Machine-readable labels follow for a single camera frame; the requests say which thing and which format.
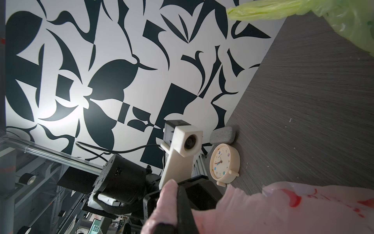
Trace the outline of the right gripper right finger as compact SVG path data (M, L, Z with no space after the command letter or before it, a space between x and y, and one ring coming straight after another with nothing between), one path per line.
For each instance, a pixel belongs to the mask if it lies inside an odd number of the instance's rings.
M186 189L182 186L178 187L177 192L177 233L199 234L190 207L190 200L188 198Z

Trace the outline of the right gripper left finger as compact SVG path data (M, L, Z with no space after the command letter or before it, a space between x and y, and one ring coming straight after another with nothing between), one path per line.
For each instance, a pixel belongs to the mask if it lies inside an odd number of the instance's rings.
M159 223L154 228L153 234L177 234L177 228L170 224Z

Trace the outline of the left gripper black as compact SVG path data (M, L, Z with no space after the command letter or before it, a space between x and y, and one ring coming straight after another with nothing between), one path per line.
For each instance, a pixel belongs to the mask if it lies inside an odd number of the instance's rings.
M223 194L208 179L206 175L199 175L178 183L186 189L190 207L195 210L205 211L214 209ZM149 193L143 198L144 219L148 219L159 200L161 190Z

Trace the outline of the pink plastic bag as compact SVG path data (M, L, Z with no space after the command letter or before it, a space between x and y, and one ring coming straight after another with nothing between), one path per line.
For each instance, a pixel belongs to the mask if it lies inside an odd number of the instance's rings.
M277 182L249 196L228 186L214 209L191 213L201 234L371 234L374 192Z

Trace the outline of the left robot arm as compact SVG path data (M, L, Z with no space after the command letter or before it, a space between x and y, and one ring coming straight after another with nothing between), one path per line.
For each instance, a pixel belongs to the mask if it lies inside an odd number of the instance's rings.
M112 219L133 216L146 220L156 208L161 193L160 179L150 166L143 168L116 154L95 180L84 209ZM185 188L187 204L195 210L213 209L223 196L206 175L192 177L178 185Z

